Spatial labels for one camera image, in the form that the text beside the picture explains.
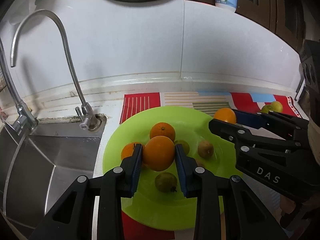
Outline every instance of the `silver pipe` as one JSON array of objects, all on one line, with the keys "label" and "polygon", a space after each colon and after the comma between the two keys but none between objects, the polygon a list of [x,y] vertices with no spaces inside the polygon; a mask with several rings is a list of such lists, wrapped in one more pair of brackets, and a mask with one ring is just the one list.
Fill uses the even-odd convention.
[{"label": "silver pipe", "polygon": [[15,105],[17,106],[21,102],[21,97],[19,96],[17,89],[13,84],[12,77],[8,68],[7,60],[4,55],[4,48],[2,45],[1,38],[0,38],[0,65],[1,65],[1,71],[4,77],[4,81],[7,85],[7,88],[10,92],[10,95],[12,96],[12,99]]},{"label": "silver pipe", "polygon": [[13,42],[12,42],[11,55],[10,55],[11,67],[15,67],[16,62],[17,62],[17,48],[18,48],[19,38],[21,35],[21,30],[30,18],[37,16],[37,15],[44,15],[44,16],[49,17],[58,27],[60,34],[61,34],[64,52],[66,54],[66,58],[67,58],[67,62],[68,62],[68,66],[69,66],[69,70],[70,70],[73,82],[75,84],[76,90],[77,90],[79,98],[81,100],[81,103],[82,103],[82,105],[85,106],[86,101],[84,99],[84,95],[83,95],[82,90],[80,88],[79,81],[76,76],[75,68],[72,63],[66,31],[65,31],[63,24],[60,21],[59,17],[56,14],[54,14],[52,11],[44,10],[44,9],[36,10],[33,13],[29,14],[26,18],[24,18],[23,21],[19,24],[19,27],[17,28],[17,31],[14,35]]}]

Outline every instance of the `sink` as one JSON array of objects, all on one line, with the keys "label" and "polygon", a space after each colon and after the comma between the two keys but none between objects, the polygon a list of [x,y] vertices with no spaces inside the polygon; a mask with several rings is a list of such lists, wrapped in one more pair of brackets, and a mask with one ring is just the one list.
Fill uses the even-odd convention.
[{"label": "sink", "polygon": [[11,221],[35,228],[78,176],[92,178],[106,124],[101,119],[95,132],[81,130],[76,122],[43,123],[26,135],[4,190],[3,208]]}]

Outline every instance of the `backsplash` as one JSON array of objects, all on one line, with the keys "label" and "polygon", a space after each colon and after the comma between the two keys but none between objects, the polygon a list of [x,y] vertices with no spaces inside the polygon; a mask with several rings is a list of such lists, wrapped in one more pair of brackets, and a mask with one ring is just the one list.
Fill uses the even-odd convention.
[{"label": "backsplash", "polygon": [[[86,84],[99,84],[101,78],[103,86],[109,79],[130,84],[133,75],[146,82],[141,77],[147,75],[152,81],[230,84],[228,91],[238,90],[232,85],[237,83],[293,92],[300,80],[298,54],[277,36],[240,15],[185,0],[15,0],[0,24],[8,63],[17,23],[40,8],[61,19],[78,79]],[[57,93],[59,87],[64,93],[62,86],[72,83],[59,31],[50,19],[35,18],[25,26],[10,72],[21,97],[50,89]],[[0,105],[12,104],[7,98],[2,91]]]}]

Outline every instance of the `green plate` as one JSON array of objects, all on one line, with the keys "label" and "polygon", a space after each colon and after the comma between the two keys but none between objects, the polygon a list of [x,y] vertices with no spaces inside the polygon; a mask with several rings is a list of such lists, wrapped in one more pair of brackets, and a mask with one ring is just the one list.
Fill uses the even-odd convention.
[{"label": "green plate", "polygon": [[[180,107],[162,106],[140,112],[122,123],[111,136],[103,157],[103,172],[121,164],[121,151],[131,142],[146,144],[150,129],[158,122],[167,122],[176,131],[176,140],[183,139],[190,145],[188,156],[201,160],[206,169],[220,177],[242,175],[235,168],[236,154],[234,145],[213,135],[208,128],[211,116],[200,111]],[[214,146],[216,158],[204,160],[197,154],[198,143],[210,141]],[[175,162],[165,171],[177,179]],[[137,192],[134,197],[122,198],[122,210],[139,223],[162,230],[182,230],[192,228],[196,221],[196,198],[186,199],[178,183],[177,192],[159,192],[154,184],[159,172],[142,169]]]}]

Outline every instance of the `wooden cabinet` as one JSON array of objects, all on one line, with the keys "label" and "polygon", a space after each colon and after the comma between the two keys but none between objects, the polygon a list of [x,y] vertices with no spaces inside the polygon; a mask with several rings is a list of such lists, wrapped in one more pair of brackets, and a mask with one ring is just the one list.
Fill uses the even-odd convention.
[{"label": "wooden cabinet", "polygon": [[305,37],[301,0],[276,0],[276,4],[275,34],[299,52]]},{"label": "wooden cabinet", "polygon": [[[215,3],[215,0],[193,1]],[[238,0],[236,13],[262,25],[300,51],[305,36],[301,0]]]},{"label": "wooden cabinet", "polygon": [[238,0],[236,13],[269,29],[270,0]]}]

